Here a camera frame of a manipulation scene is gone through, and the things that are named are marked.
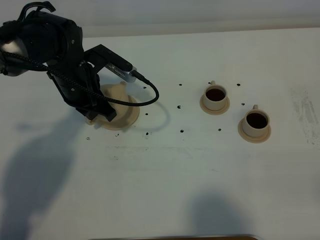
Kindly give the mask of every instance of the smudge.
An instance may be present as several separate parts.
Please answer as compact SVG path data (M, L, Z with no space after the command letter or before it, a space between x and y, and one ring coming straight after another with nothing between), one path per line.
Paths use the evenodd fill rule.
M306 87L290 89L293 110L302 126L306 142L320 147L320 126L312 101L308 97Z
M152 132L146 132L146 133L143 134L143 137L145 139L148 139L150 135L152 135Z

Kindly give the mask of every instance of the black cable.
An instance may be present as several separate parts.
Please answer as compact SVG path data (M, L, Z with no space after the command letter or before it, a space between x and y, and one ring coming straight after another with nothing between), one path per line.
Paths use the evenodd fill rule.
M78 84L77 82L71 80L70 78L66 77L65 75L59 73L58 71L56 71L55 69L51 68L51 67L48 67L48 66L45 66L43 65L42 63L39 63L35 60L32 60L30 58L27 58L27 57L24 57L24 56L21 56L21 55L18 55L18 54L15 54L15 53L12 53L12 52L7 52L7 51L2 51L0 49L0 53L2 53L2 55L4 57L10 57L10 58L14 58L14 59L18 59L18 60L21 60L21 61L24 61L26 63L29 63L29 64L32 64L34 67L37 67L39 70L43 70L43 71L47 71L55 76L57 76L58 78L61 78L71 84L73 84L75 87L79 88L80 90L92 95L92 96L95 96L96 98L99 98L99 99L102 99L102 100L105 100L105 101L108 101L108 102L111 102L111 103L115 103L115 104L120 104L120 105L125 105L125 106L131 106L131 107L142 107L142 106L146 106L146 105L150 105L150 104L153 104L154 102L156 102L158 99L159 99L159 92L158 92L158 89L155 87L155 85L153 85L149 80L147 80L143 75L141 75L139 72L137 71L132 71L132 75L134 77L136 77L137 79L139 79L140 81L144 82L145 84L149 85L155 92L155 98L150 100L150 101L146 101L146 102L139 102L139 103L135 103L135 102L126 102L126 101L120 101L120 100L117 100L117 99L113 99L113 98L110 98L110 97L106 97L106 96L103 96L103 95L100 95L94 91L91 91L89 89L87 89L86 87Z
M35 71L35 72L45 72L46 71L46 70L44 70L42 68L38 68L38 67L33 66L33 65L27 65L27 64L24 64L22 62L13 62L13 61L11 61L10 65L14 66L16 68L19 68L19 69L25 69L25 70L29 70L29 71Z

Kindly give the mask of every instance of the white table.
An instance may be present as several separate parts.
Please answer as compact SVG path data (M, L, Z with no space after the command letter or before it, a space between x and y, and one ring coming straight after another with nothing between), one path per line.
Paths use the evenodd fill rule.
M130 129L109 131L86 125L45 73L0 76L4 238L320 238L319 28L83 43L98 44L133 63L160 99L141 107ZM120 81L107 69L100 75ZM211 80L228 91L223 115L199 106ZM128 92L150 99L143 86ZM254 104L270 116L261 144L237 130Z

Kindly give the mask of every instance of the robotic arm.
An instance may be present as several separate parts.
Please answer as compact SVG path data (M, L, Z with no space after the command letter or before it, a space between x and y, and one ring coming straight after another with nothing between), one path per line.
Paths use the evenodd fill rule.
M28 9L34 7L36 10L27 15ZM47 72L63 100L89 120L100 114L112 121L117 113L109 102L146 106L158 100L157 88L130 62L101 44L84 51L81 27L72 20L41 9L51 13L56 10L48 1L32 2L23 7L17 20L5 22L0 27L0 74L14 77L28 70ZM126 82L132 83L137 78L150 85L156 97L142 103L105 97L100 91L97 74L103 67Z

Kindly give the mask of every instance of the coffee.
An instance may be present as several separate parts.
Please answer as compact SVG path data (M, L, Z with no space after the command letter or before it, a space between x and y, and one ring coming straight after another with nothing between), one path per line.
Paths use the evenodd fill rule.
M213 88L213 89L208 90L205 93L205 95L209 100L214 101L214 102L221 101L222 99L224 99L226 97L226 94L217 88Z
M250 113L246 116L246 121L255 129L263 129L268 125L267 119L260 113Z

